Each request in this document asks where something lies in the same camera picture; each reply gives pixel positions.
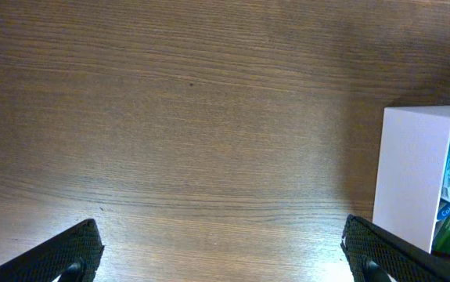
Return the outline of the white cardboard box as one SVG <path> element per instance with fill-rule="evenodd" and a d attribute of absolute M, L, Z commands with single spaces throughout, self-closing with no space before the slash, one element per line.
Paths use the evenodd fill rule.
<path fill-rule="evenodd" d="M 429 252 L 450 143 L 450 106 L 383 111 L 372 223 Z"/>

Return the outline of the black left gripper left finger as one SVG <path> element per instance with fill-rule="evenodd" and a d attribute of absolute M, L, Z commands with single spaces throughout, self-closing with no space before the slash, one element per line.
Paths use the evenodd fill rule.
<path fill-rule="evenodd" d="M 92 282 L 104 245 L 94 219 L 86 219 L 0 265 L 0 281 Z"/>

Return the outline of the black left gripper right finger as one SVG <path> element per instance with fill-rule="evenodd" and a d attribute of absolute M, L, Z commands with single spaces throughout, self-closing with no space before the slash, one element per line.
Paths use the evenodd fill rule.
<path fill-rule="evenodd" d="M 450 281 L 450 263 L 359 216 L 347 217 L 341 248 L 357 282 Z"/>

